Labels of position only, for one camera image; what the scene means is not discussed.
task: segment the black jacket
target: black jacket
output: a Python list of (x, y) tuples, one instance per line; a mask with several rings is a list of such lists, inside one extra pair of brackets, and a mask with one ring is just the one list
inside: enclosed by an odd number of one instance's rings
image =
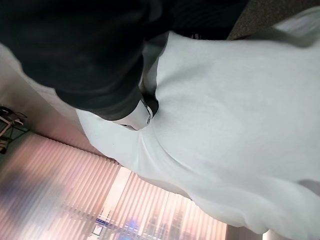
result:
[(226, 39), (246, 0), (0, 0), (0, 42), (66, 103), (118, 120), (141, 99), (145, 42)]

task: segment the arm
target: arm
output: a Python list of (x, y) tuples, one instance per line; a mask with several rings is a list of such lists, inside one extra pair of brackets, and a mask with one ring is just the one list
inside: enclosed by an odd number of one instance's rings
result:
[(0, 42), (63, 101), (116, 121), (142, 98), (144, 25), (161, 16), (157, 1), (2, 0)]

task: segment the gray carpet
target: gray carpet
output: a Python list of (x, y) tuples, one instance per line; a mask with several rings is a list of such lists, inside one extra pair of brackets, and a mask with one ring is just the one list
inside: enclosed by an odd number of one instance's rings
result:
[(228, 39), (254, 34), (315, 6), (320, 6), (320, 0), (250, 0)]

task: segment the white fabric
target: white fabric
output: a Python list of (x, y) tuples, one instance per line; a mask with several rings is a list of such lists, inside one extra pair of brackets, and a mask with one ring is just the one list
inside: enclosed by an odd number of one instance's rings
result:
[(78, 110), (90, 142), (217, 220), (320, 239), (320, 197), (298, 184), (320, 182), (320, 8), (276, 28), (289, 34), (204, 41), (170, 33), (151, 124), (130, 131)]

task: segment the window blinds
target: window blinds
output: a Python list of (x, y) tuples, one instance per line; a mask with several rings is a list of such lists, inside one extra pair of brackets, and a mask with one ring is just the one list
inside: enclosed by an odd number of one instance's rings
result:
[(116, 162), (30, 133), (0, 158), (2, 240), (225, 240), (227, 225)]

